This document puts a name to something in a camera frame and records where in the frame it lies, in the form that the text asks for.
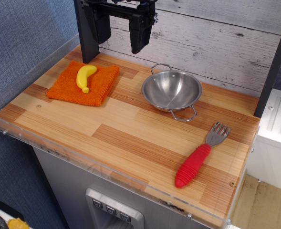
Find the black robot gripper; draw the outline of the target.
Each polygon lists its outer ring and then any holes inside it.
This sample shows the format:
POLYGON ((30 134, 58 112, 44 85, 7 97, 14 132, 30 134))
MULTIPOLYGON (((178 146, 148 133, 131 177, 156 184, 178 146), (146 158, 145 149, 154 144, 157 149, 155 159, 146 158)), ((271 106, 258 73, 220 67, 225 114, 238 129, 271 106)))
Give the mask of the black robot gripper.
POLYGON ((104 43, 111 37, 110 16, 129 20, 131 51, 139 53, 148 45, 152 25, 158 22, 156 0, 136 0, 136 8, 119 5, 121 0, 82 0, 81 5, 87 18, 94 21, 96 41, 104 43))

